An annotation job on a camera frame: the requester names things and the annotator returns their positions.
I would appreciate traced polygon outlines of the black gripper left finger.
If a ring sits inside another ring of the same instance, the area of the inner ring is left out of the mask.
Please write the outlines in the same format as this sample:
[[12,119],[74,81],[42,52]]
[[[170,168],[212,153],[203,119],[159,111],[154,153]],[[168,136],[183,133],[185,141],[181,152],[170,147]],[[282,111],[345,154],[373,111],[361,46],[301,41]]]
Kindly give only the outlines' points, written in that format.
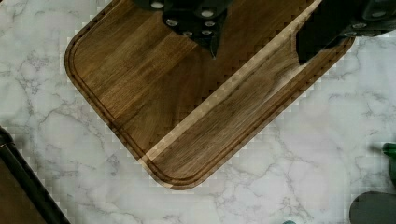
[[233,0],[133,0],[149,11],[161,11],[163,23],[217,57],[227,10]]

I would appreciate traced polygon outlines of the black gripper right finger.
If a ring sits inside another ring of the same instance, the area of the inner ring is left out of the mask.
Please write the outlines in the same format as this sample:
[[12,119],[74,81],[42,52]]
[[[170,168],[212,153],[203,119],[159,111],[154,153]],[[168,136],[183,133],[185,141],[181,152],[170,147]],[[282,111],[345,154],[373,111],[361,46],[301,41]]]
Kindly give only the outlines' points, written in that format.
[[296,35],[299,64],[349,37],[395,30],[396,0],[321,0]]

